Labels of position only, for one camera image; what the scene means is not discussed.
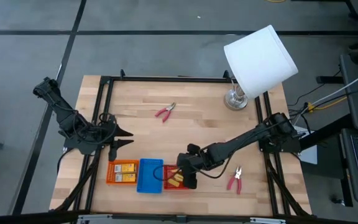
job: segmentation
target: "gray floor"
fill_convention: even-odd
[[[71,30],[80,1],[0,0],[0,29]],[[256,30],[273,24],[276,30],[355,30],[346,5],[337,2],[274,4],[249,1],[88,0],[80,30]],[[241,36],[137,35],[77,36],[62,81],[62,95],[75,104],[83,75],[186,75],[221,77],[229,69],[223,46]],[[0,215],[9,213],[28,159],[45,103],[32,95],[43,77],[54,78],[67,36],[0,36]],[[281,37],[299,74],[284,83],[288,103],[317,86],[318,75],[338,71],[339,54],[357,39],[348,37]],[[340,85],[327,85],[306,96],[312,101]],[[346,103],[308,114],[312,129],[346,114]],[[52,118],[24,212],[48,210],[63,138]],[[328,200],[338,194],[338,180],[305,174],[312,211],[323,218],[358,221],[354,208]]]

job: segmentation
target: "wooden table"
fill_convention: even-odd
[[[99,80],[100,76],[84,76],[76,103],[76,109],[88,121],[93,114]],[[223,96],[230,88],[231,84],[226,83],[115,81],[109,112],[116,115],[123,130],[134,134],[129,138],[133,143],[119,148],[117,159],[161,158],[164,164],[176,164],[177,155],[186,152],[189,143],[203,147],[230,140],[254,128],[258,121],[253,100],[241,111],[231,111],[223,104]],[[269,91],[269,95],[273,113],[288,115],[282,85]],[[154,117],[157,110],[172,102],[177,105],[167,122],[162,123]],[[257,143],[237,151],[221,178],[209,179],[198,174],[196,190],[163,191],[162,194],[139,194],[136,186],[106,185],[108,151],[108,147],[103,149],[99,162],[92,212],[272,216],[263,155]],[[291,154],[280,155],[286,186],[310,213],[298,159]],[[77,184],[82,160],[83,155],[78,150],[64,157],[50,208],[59,206]],[[240,196],[235,189],[226,190],[237,165],[242,166]],[[222,168],[208,173],[218,175]],[[80,208],[85,206],[87,189],[86,185]],[[277,186],[276,194],[282,212]]]

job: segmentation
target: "lamp base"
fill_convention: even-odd
[[[248,104],[248,97],[245,95],[238,96],[234,90],[229,90],[223,99],[227,108],[234,111],[244,109]]]

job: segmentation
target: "red plastic basket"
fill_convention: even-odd
[[[169,172],[170,170],[174,170],[177,168],[178,167],[175,165],[164,165],[164,180],[167,180],[168,177],[172,176],[172,173]],[[175,187],[167,181],[164,181],[164,190],[188,190],[188,188],[183,186],[183,182],[179,182],[179,187]]]

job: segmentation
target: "red-handled pliers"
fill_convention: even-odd
[[[236,174],[229,180],[229,184],[227,185],[227,189],[231,189],[231,185],[233,185],[233,182],[235,179],[237,179],[237,194],[241,194],[241,167],[238,166],[236,169]]]
[[[160,114],[168,111],[167,115],[165,115],[165,117],[162,119],[162,122],[166,122],[166,120],[169,118],[169,115],[171,114],[171,110],[175,107],[176,103],[173,102],[170,106],[160,110],[159,112],[157,112],[154,116],[158,117],[160,116]]]

